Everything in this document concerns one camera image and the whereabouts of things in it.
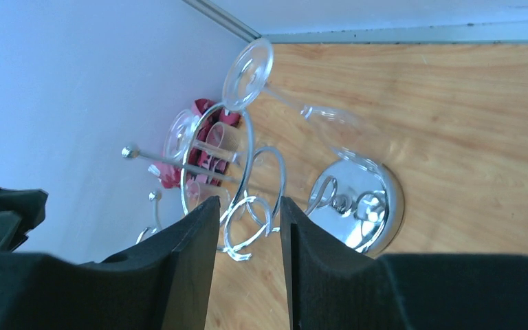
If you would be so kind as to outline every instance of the pink fabric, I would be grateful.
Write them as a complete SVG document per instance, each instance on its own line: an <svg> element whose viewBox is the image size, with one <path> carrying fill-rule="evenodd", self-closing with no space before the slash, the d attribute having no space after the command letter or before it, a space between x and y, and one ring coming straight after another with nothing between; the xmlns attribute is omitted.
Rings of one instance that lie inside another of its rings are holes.
<svg viewBox="0 0 528 330"><path fill-rule="evenodd" d="M193 111L194 114L201 116L214 104L215 102L212 100L200 98L193 102L191 111ZM211 129L211 126L213 126L213 124L218 121L237 127L240 121L240 117L241 116L239 114L232 113L230 111L215 111L214 113L212 113L212 115L210 115L207 120L202 123L197 134L197 139L205 141L208 136L208 132ZM189 164L207 168L210 171L215 171L218 173L225 172L226 166L228 165L227 162L211 157L206 152L197 150L195 148L190 152ZM180 187L181 169L174 168L171 165L167 165L160 162L156 162L154 163L154 165L158 168L160 172L160 175L158 177L163 187L167 189L173 187ZM212 179L210 182L208 182L207 175L195 175L192 173L188 173L186 182L190 181L198 181L205 184L213 184L215 186L218 186L220 184L220 181L215 179Z"/></svg>

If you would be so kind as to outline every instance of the wooden surface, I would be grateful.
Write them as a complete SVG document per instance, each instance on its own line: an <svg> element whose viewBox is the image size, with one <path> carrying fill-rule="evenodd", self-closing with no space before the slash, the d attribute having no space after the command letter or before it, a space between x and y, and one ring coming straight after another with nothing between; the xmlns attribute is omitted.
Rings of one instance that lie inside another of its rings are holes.
<svg viewBox="0 0 528 330"><path fill-rule="evenodd" d="M392 136L396 154L386 165L404 189L406 212L387 252L528 254L528 45L275 45L275 52L273 85L354 111ZM305 200L336 157L269 96L249 111L258 141L285 157L287 195ZM272 165L255 169L252 182L277 189ZM232 230L239 241L255 227L243 219ZM288 329L279 235L247 251L254 254L247 263L217 255L206 329Z"/></svg>

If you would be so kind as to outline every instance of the round metal base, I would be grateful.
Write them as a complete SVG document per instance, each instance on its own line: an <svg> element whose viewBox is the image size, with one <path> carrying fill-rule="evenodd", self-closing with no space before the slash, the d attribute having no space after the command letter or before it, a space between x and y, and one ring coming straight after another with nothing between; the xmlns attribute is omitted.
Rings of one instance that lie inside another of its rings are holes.
<svg viewBox="0 0 528 330"><path fill-rule="evenodd" d="M357 252L377 256L402 225L404 194L396 177L384 166L370 172L357 163L339 160L321 173L313 191L327 176L338 183L333 203L316 208L309 218ZM330 194L327 189L321 204Z"/></svg>

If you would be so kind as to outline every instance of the silver base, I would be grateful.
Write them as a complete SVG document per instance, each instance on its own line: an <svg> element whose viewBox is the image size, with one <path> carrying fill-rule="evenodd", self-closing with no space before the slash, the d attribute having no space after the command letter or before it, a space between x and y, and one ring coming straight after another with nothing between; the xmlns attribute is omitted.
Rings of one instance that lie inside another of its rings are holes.
<svg viewBox="0 0 528 330"><path fill-rule="evenodd" d="M339 160L321 173L312 191L317 191L328 176L338 183L333 202L316 208L309 218L357 252L377 256L402 225L404 194L396 177L384 166L368 171L354 162ZM327 190L321 204L330 198L331 189Z"/></svg>

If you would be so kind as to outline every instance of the black object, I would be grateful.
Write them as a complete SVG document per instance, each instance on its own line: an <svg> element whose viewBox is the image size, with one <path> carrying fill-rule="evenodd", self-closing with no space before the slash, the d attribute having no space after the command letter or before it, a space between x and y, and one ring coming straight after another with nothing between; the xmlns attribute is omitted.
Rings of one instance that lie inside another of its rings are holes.
<svg viewBox="0 0 528 330"><path fill-rule="evenodd" d="M0 329L204 329L219 202L101 263L0 253Z"/></svg>
<svg viewBox="0 0 528 330"><path fill-rule="evenodd" d="M0 251L13 251L27 241L27 233L45 219L43 190L0 188Z"/></svg>
<svg viewBox="0 0 528 330"><path fill-rule="evenodd" d="M281 206L290 329L528 329L528 256L373 260Z"/></svg>

